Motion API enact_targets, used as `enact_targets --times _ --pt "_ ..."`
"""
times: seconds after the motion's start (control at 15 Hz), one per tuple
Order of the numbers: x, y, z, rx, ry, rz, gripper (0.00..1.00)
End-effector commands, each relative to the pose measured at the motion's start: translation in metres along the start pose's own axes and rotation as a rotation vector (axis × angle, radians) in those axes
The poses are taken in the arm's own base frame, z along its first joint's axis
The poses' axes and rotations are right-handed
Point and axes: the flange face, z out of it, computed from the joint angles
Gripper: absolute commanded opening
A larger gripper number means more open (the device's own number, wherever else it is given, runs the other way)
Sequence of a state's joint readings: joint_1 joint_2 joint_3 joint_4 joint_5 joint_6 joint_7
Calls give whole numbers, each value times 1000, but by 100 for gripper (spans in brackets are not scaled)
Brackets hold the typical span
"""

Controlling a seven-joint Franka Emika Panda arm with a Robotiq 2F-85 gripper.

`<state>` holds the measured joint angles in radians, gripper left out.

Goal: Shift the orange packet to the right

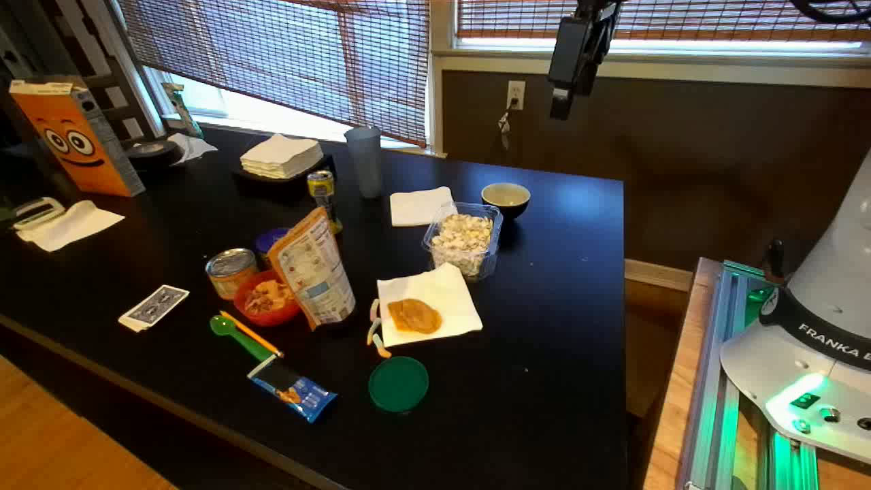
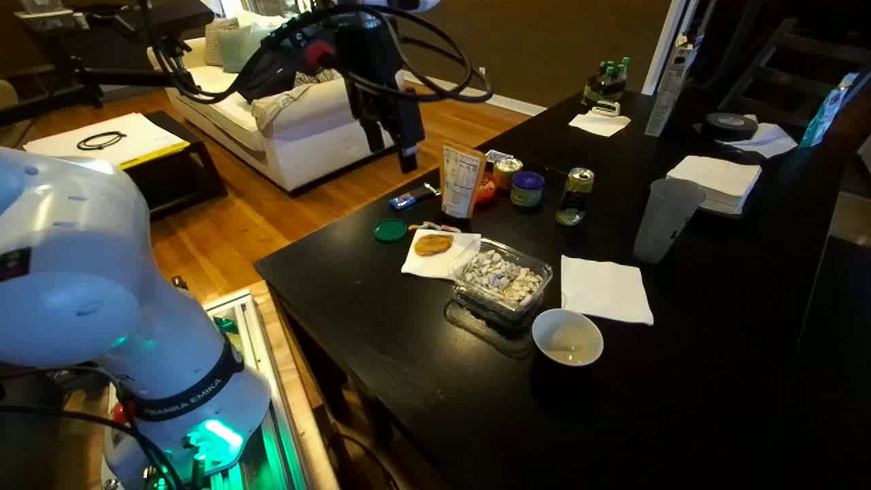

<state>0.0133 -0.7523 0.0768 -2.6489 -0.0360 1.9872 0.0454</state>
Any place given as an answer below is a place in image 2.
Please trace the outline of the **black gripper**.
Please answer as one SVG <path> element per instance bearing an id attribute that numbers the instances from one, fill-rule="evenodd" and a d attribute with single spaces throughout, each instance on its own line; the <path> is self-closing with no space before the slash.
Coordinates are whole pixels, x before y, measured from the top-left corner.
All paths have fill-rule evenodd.
<path id="1" fill-rule="evenodd" d="M 397 83 L 404 69 L 391 19 L 379 9 L 326 9 L 302 15 L 266 32 L 238 77 L 246 102 L 291 90 L 302 75 L 336 71 L 345 83 L 351 114 L 371 154 L 383 135 L 397 137 L 401 173 L 416 169 L 423 117 L 414 90 Z"/>

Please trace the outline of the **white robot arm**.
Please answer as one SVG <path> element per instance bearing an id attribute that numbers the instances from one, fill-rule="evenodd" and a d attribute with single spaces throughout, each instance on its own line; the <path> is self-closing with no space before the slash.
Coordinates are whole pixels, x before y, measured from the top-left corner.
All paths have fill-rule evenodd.
<path id="1" fill-rule="evenodd" d="M 123 482 L 232 469 L 269 411 L 269 384 L 205 309 L 161 277 L 149 211 L 106 162 L 0 154 L 0 363 L 97 366 L 127 407 L 106 463 Z"/>

